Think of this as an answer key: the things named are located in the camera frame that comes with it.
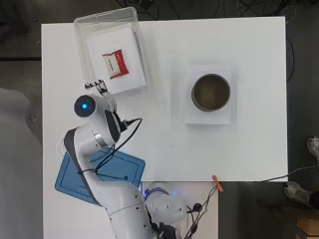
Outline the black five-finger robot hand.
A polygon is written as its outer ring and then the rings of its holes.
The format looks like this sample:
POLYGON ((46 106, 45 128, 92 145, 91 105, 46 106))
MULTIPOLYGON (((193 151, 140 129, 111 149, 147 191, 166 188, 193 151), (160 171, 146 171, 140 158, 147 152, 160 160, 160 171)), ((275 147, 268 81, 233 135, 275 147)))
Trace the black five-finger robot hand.
POLYGON ((86 83, 84 84, 84 87, 86 90, 96 89, 96 91, 103 97, 109 93, 107 85, 103 80, 97 80, 93 83, 86 83))

